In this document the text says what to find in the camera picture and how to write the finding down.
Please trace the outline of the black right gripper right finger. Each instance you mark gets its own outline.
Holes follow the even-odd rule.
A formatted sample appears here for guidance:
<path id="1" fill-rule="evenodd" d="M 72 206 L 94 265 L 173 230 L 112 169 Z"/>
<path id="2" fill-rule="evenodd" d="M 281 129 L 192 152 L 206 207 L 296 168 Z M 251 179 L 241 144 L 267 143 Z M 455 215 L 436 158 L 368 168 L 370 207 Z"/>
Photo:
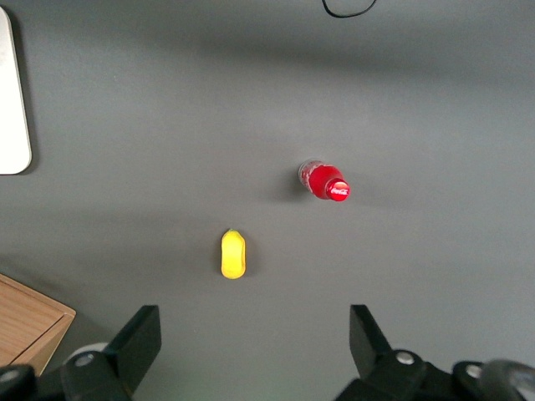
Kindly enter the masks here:
<path id="1" fill-rule="evenodd" d="M 455 400 L 451 375 L 417 354 L 393 349 L 365 305 L 349 313 L 349 348 L 359 376 L 337 400 Z"/>

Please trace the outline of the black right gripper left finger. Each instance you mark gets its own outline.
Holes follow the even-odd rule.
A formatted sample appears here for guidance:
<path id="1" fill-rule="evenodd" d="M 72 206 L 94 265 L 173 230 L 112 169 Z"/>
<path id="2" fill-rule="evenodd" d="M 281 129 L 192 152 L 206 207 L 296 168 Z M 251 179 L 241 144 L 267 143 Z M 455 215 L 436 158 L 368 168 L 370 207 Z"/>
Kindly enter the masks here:
<path id="1" fill-rule="evenodd" d="M 161 350 L 160 309 L 145 305 L 108 343 L 75 351 L 60 369 L 67 400 L 131 400 Z"/>

